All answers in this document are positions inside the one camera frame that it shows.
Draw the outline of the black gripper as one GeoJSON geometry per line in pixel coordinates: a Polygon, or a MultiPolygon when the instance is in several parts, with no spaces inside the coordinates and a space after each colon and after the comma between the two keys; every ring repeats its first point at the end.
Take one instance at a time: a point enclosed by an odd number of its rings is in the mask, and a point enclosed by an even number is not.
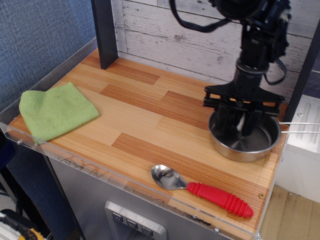
{"type": "Polygon", "coordinates": [[[236,64],[233,81],[223,85],[206,86],[203,105],[216,109],[216,131],[224,135],[238,130],[244,116],[242,135],[249,136],[254,131],[263,113],[277,117],[284,97],[260,87],[262,77],[269,69],[266,64],[260,68],[251,68],[243,63],[236,64]]]}

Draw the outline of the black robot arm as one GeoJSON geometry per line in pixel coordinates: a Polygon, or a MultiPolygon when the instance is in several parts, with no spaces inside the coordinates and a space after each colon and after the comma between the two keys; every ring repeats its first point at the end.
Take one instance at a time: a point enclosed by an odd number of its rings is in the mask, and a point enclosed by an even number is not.
{"type": "Polygon", "coordinates": [[[271,63],[284,73],[280,61],[285,55],[290,21],[288,0],[212,0],[210,3],[228,20],[242,25],[241,53],[233,80],[205,88],[204,106],[215,109],[216,129],[224,135],[240,127],[249,136],[262,117],[277,117],[284,97],[260,87],[271,63]]]}

